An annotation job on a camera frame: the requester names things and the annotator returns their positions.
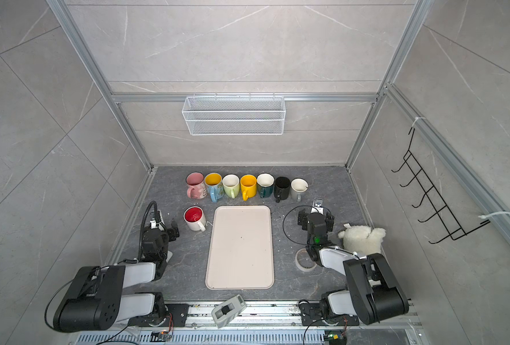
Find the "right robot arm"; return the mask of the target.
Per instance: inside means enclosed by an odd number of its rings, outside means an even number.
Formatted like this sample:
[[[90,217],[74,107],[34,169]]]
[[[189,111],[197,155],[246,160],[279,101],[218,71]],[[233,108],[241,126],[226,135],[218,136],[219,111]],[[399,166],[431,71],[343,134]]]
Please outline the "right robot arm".
[[[318,303],[300,302],[302,315],[311,318],[311,325],[334,324],[343,318],[371,325],[409,312],[409,299],[383,254],[350,252],[329,240],[334,216],[321,199],[311,206],[296,206],[288,211],[282,220],[282,231],[286,231],[286,221],[294,211],[298,213],[297,224],[307,238],[304,242],[286,238],[300,245],[300,252],[312,262],[311,267],[298,263],[298,268],[322,267],[341,274],[346,280],[344,289],[322,294]]]

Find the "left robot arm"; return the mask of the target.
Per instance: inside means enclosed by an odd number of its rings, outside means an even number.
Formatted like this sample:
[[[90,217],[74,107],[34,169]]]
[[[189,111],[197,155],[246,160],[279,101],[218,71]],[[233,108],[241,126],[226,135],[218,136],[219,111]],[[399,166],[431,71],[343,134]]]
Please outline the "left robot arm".
[[[150,201],[141,220],[139,250],[134,259],[110,266],[85,266],[64,286],[53,319],[45,320],[59,333],[105,331],[116,323],[160,326],[170,321],[161,293],[125,295],[124,289],[162,278],[172,257],[169,243],[180,236],[176,222],[166,227],[156,201]]]

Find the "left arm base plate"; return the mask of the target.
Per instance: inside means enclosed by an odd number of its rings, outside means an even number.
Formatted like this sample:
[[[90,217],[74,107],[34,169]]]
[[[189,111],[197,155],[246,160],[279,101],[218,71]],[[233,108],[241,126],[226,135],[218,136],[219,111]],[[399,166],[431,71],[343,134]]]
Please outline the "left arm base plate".
[[[128,326],[138,327],[184,327],[187,320],[188,304],[154,306],[146,316],[137,316],[128,321]]]

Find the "light green mug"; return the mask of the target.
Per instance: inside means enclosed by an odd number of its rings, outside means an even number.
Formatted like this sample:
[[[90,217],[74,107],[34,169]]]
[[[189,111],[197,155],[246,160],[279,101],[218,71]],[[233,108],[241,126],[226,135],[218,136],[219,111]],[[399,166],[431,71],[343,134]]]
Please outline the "light green mug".
[[[223,189],[227,197],[235,199],[240,194],[240,178],[237,175],[226,175],[223,180]]]

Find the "dark green mug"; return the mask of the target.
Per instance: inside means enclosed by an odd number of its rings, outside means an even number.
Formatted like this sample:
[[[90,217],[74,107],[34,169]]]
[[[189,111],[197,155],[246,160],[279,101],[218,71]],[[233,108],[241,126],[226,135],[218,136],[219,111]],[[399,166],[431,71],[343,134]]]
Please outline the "dark green mug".
[[[269,198],[273,195],[275,178],[269,173],[262,173],[256,178],[257,192],[260,198]]]

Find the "white mug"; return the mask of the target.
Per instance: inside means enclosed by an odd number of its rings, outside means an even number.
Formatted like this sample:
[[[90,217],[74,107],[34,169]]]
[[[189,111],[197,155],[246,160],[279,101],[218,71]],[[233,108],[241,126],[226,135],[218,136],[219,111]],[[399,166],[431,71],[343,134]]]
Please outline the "white mug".
[[[188,228],[192,231],[205,231],[206,230],[206,216],[202,208],[192,206],[188,208],[183,215]]]

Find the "pink patterned mug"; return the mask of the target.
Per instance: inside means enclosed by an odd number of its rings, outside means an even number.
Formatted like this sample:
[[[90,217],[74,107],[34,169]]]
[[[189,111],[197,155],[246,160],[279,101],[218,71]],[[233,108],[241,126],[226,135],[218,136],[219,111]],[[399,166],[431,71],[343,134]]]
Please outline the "pink patterned mug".
[[[207,196],[204,175],[200,172],[190,173],[186,178],[187,197],[191,199],[203,199]]]

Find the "yellow mug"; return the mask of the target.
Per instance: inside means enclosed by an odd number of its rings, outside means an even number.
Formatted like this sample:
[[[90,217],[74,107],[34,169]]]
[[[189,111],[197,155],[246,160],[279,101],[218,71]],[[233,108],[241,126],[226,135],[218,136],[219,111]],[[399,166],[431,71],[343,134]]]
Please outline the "yellow mug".
[[[244,201],[255,197],[257,194],[257,180],[254,175],[244,175],[240,179],[241,196]]]

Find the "grey mug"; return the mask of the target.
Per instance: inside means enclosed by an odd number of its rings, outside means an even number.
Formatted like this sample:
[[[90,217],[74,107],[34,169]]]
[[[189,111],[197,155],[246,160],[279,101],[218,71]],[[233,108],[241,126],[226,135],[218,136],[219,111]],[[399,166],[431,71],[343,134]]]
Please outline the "grey mug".
[[[308,182],[302,178],[295,178],[290,184],[290,195],[293,201],[301,202],[303,195],[309,188]]]

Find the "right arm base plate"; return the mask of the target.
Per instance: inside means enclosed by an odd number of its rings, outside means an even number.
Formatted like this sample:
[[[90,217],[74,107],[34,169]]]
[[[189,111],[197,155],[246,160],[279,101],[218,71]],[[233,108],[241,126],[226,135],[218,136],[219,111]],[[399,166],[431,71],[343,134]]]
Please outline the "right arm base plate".
[[[308,303],[302,300],[298,303],[303,326],[359,326],[359,319],[355,316],[331,316],[324,319],[318,303]]]

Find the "blue butterfly mug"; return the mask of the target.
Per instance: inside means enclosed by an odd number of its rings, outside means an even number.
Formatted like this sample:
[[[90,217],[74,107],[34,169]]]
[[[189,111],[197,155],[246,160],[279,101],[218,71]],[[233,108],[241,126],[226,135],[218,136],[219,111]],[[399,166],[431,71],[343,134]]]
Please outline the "blue butterfly mug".
[[[208,195],[213,203],[218,202],[224,196],[223,179],[220,174],[212,172],[206,175],[205,184]]]

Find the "black mug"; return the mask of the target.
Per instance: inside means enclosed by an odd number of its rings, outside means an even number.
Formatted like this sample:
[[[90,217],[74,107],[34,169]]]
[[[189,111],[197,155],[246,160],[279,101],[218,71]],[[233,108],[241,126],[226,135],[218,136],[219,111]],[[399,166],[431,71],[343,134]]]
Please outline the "black mug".
[[[280,176],[275,180],[274,197],[277,203],[287,200],[291,189],[291,180]]]

